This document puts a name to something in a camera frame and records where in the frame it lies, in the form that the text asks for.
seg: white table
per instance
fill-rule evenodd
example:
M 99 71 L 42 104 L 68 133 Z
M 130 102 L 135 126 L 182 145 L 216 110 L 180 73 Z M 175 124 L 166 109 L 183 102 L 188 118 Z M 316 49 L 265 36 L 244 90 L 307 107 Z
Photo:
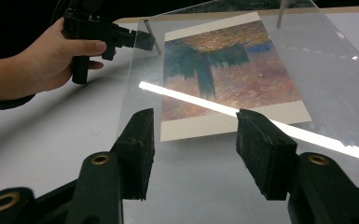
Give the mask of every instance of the white table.
M 359 50 L 359 12 L 327 17 Z M 135 29 L 135 23 L 121 26 Z M 89 71 L 90 83 L 68 82 L 28 104 L 0 112 L 0 190 L 27 187 L 41 196 L 77 178 L 82 161 L 117 139 L 131 49 Z

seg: glass sheet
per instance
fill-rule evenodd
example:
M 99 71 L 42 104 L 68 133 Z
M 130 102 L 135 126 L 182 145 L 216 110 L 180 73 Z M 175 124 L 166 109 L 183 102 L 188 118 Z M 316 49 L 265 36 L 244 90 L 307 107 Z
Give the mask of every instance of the glass sheet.
M 146 200 L 124 202 L 126 223 L 290 223 L 287 201 L 261 195 L 236 152 L 235 131 L 160 141 L 166 96 L 140 88 L 148 83 L 166 90 L 166 33 L 250 12 L 260 17 L 311 117 L 277 125 L 298 143 L 297 154 L 330 157 L 359 188 L 359 52 L 313 2 L 287 1 L 281 18 L 280 5 L 212 1 L 147 18 L 160 54 L 134 49 L 117 133 L 132 114 L 154 108 L 156 155 Z M 138 30 L 148 32 L 145 21 Z

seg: hand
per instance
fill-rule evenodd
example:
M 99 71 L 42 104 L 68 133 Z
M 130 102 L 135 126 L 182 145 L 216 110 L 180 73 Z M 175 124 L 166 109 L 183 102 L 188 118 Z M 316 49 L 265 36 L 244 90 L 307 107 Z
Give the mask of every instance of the hand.
M 19 56 L 30 66 L 31 92 L 51 91 L 65 84 L 71 77 L 70 62 L 75 56 L 98 56 L 106 50 L 99 40 L 71 40 L 62 34 L 63 18 L 57 20 L 45 33 Z M 104 65 L 90 61 L 90 69 Z
M 100 40 L 66 39 L 62 27 L 60 18 L 25 51 L 0 60 L 1 101 L 57 89 L 71 77 L 73 57 L 98 56 L 106 50 Z M 91 69 L 102 67 L 102 63 L 90 62 Z

